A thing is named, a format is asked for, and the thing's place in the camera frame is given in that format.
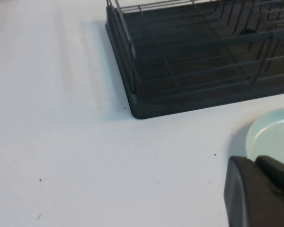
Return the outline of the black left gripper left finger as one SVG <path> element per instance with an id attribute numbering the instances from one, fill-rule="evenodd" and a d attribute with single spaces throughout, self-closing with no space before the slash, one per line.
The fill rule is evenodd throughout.
<path id="1" fill-rule="evenodd" d="M 284 191 L 246 157 L 229 158 L 224 201 L 231 227 L 284 227 Z"/>

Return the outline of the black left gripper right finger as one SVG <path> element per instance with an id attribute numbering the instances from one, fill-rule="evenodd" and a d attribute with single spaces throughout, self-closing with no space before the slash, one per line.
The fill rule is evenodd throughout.
<path id="1" fill-rule="evenodd" d="M 277 188 L 284 191 L 284 163 L 269 156 L 258 156 L 255 163 Z"/>

